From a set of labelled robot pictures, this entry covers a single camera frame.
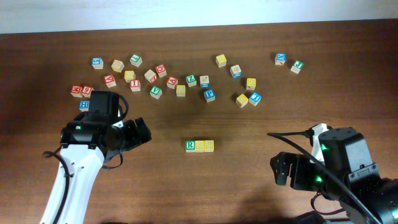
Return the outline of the yellow S letter block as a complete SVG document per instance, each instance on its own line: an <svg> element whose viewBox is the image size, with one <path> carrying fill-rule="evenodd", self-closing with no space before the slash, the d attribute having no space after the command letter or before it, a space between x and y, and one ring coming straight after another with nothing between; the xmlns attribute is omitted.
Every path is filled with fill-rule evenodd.
<svg viewBox="0 0 398 224"><path fill-rule="evenodd" d="M204 152L205 151L205 142L202 140L195 141L195 152Z"/></svg>

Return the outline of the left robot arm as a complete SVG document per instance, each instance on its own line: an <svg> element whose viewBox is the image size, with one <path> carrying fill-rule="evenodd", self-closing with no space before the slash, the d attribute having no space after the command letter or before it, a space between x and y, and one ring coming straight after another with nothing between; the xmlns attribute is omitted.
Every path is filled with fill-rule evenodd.
<svg viewBox="0 0 398 224"><path fill-rule="evenodd" d="M59 165L41 223L83 223L99 171L109 170L113 157L152 139L143 118L126 119L129 104L118 93L95 90L80 104L87 110L61 130L59 148L43 153Z"/></svg>

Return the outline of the green R letter block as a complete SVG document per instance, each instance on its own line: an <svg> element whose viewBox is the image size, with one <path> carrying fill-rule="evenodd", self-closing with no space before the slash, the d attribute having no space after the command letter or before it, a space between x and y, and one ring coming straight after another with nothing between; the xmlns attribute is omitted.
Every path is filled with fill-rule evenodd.
<svg viewBox="0 0 398 224"><path fill-rule="evenodd" d="M185 141L185 151L195 152L195 141Z"/></svg>

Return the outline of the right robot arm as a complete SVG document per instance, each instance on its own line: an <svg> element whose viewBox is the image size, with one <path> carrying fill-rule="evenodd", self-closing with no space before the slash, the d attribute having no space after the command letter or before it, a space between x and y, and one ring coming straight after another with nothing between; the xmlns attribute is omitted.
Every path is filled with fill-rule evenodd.
<svg viewBox="0 0 398 224"><path fill-rule="evenodd" d="M309 138L311 152L289 140L289 133L270 135L298 150L270 160L277 185L339 202L352 223L397 223L397 180L380 176L364 136L354 128L321 123L298 132Z"/></svg>

